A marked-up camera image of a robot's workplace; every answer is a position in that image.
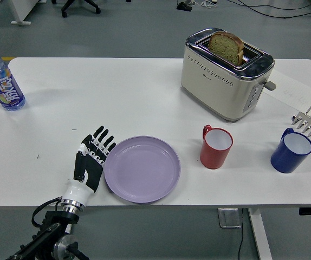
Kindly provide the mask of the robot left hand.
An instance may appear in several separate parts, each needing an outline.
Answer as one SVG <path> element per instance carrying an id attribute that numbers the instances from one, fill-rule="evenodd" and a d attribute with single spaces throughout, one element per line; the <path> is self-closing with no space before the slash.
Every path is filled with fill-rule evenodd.
<path id="1" fill-rule="evenodd" d="M 94 134 L 87 135 L 77 150 L 74 175 L 68 180 L 68 188 L 62 196 L 61 204 L 65 210 L 83 210 L 89 197 L 98 189 L 103 173 L 103 165 L 116 146 L 114 136 L 107 136 L 109 130 L 100 126 Z"/>

